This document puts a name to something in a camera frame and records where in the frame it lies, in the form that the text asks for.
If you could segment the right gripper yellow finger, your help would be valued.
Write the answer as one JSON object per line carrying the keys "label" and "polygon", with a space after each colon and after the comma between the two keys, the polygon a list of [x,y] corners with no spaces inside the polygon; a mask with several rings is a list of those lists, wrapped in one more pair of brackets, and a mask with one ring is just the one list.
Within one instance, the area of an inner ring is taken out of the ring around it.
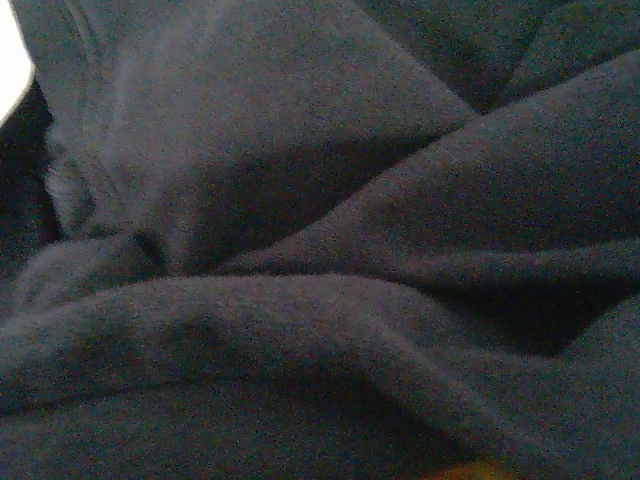
{"label": "right gripper yellow finger", "polygon": [[496,463],[474,461],[439,471],[434,480],[510,480],[510,473]]}

